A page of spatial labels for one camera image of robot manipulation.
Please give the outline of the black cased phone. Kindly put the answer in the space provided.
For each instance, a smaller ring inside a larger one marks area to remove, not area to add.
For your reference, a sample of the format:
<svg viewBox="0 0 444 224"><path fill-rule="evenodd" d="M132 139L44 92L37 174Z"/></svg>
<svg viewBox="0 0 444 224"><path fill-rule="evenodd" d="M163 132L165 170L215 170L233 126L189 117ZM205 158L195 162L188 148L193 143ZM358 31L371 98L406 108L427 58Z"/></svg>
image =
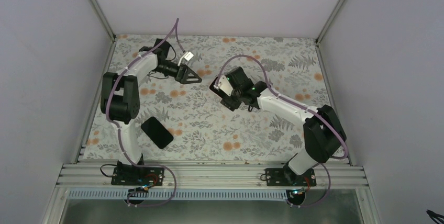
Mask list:
<svg viewBox="0 0 444 224"><path fill-rule="evenodd" d="M165 149L173 140L173 135L156 118L150 117L140 126L141 130L161 150Z"/></svg>

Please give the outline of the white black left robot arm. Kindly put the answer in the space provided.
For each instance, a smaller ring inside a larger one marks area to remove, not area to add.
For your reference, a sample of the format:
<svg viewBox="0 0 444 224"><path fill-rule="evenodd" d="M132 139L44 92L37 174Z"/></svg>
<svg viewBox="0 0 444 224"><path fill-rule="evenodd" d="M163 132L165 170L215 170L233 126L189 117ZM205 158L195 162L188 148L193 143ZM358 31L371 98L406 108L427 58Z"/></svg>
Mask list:
<svg viewBox="0 0 444 224"><path fill-rule="evenodd" d="M134 123L140 110L139 82L151 72L183 85L202 82L186 64L168 59L170 48L166 40L157 39L154 46L142 47L127 67L119 72L106 72L102 78L101 112L113 126L120 149L116 173L124 174L134 185L145 180L147 169Z"/></svg>

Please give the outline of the floral patterned table mat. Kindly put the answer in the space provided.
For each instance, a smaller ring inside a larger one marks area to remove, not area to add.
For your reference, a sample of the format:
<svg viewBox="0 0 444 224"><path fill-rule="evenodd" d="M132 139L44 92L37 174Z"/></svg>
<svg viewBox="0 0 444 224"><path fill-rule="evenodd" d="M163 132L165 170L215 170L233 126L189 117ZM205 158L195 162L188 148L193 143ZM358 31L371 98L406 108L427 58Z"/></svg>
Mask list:
<svg viewBox="0 0 444 224"><path fill-rule="evenodd" d="M253 82L268 77L277 92L306 105L330 103L313 39L180 36L169 39L169 59L179 46L194 54L188 61L201 78L183 85L153 74L139 83L141 108L136 136L146 161L287 161L304 147L301 123L241 105L231 111L209 85L220 70L242 67ZM174 140L159 149L140 126L156 117Z"/></svg>

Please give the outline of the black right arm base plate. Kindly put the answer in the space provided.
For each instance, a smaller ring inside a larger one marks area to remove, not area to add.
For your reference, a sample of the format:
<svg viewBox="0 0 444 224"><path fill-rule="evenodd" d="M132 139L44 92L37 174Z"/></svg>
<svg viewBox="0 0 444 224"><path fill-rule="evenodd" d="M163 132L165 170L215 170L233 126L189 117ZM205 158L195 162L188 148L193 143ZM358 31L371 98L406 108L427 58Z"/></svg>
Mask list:
<svg viewBox="0 0 444 224"><path fill-rule="evenodd" d="M297 175L289 169L267 168L260 175L260 180L265 181L268 187L317 185L314 169L308 169L304 174Z"/></svg>

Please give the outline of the right aluminium corner post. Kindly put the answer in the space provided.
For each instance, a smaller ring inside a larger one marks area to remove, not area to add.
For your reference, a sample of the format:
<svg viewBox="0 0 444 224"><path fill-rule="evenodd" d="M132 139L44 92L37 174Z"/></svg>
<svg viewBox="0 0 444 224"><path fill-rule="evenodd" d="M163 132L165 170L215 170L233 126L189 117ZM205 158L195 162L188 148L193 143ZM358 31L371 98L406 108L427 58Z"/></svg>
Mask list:
<svg viewBox="0 0 444 224"><path fill-rule="evenodd" d="M323 25L318 37L316 38L316 45L320 46L321 42L323 41L324 37L326 36L329 28L331 27L332 23L334 22L335 18L337 17L338 13L342 9L343 5L345 4L347 0L338 0L330 13L327 21Z"/></svg>

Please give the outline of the left aluminium corner post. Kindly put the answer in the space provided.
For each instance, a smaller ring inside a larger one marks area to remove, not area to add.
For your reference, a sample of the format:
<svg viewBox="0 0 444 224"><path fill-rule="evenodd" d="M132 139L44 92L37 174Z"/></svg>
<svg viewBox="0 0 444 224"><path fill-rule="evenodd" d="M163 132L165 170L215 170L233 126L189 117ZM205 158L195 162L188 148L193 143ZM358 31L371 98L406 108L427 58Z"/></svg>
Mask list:
<svg viewBox="0 0 444 224"><path fill-rule="evenodd" d="M113 32L103 10L101 9L98 0L88 0L90 2L90 4L92 5L92 8L95 12L95 14L97 15L97 17L99 18L103 28L105 29L107 35L110 37L110 39L112 41L115 40L116 36L115 33Z"/></svg>

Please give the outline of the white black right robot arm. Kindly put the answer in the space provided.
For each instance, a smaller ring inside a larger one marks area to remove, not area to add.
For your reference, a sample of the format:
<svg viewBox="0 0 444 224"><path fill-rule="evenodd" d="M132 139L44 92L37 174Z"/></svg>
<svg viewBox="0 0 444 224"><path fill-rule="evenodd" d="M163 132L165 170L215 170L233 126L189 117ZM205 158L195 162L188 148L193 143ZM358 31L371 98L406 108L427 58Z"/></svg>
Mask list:
<svg viewBox="0 0 444 224"><path fill-rule="evenodd" d="M326 163L340 147L346 147L346 133L331 106L307 106L281 95L264 81L254 83L241 67L216 77L209 89L231 111L245 104L274 113L290 123L302 124L304 147L283 166L284 180L291 186L299 184L307 170Z"/></svg>

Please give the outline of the aluminium corner post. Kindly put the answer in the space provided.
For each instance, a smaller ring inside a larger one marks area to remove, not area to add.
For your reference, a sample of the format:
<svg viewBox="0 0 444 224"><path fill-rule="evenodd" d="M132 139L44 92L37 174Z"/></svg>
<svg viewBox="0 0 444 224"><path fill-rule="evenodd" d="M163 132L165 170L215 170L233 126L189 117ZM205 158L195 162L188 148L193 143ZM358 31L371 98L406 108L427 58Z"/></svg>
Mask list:
<svg viewBox="0 0 444 224"><path fill-rule="evenodd" d="M329 28L331 27L332 23L334 22L335 18L337 17L338 13L342 9L343 5L345 4L347 0L338 0L330 13L327 21L323 25L318 37L316 38L316 45L320 46L321 42L323 41L324 37L326 36Z"/></svg>
<svg viewBox="0 0 444 224"><path fill-rule="evenodd" d="M98 0L88 0L90 2L90 4L92 5L92 8L95 12L95 14L97 15L97 17L99 18L103 28L105 29L107 35L110 37L110 39L112 41L115 40L116 36L115 33L113 32L103 10L101 9Z"/></svg>

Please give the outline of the aluminium front rail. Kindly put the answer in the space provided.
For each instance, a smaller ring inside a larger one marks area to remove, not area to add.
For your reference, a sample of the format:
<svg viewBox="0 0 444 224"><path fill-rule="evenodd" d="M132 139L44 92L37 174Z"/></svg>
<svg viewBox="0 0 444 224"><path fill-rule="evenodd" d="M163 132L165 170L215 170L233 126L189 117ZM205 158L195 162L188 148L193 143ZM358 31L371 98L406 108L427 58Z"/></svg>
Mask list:
<svg viewBox="0 0 444 224"><path fill-rule="evenodd" d="M263 189L260 180L266 168L282 167L281 162L167 162L163 188L172 189ZM112 167L98 162L63 165L57 187L111 187ZM360 189L369 187L364 168L343 162L328 162L325 168L314 168L317 184L323 189L331 182L332 189Z"/></svg>

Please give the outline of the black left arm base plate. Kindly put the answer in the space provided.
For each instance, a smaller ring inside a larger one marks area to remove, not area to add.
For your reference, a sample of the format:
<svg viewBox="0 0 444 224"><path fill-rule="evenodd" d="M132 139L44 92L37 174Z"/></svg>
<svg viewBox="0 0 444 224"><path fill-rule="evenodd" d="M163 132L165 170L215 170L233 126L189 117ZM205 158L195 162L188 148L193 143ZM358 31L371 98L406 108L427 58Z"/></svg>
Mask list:
<svg viewBox="0 0 444 224"><path fill-rule="evenodd" d="M111 184L125 186L161 186L164 168L160 167L117 167L114 169Z"/></svg>

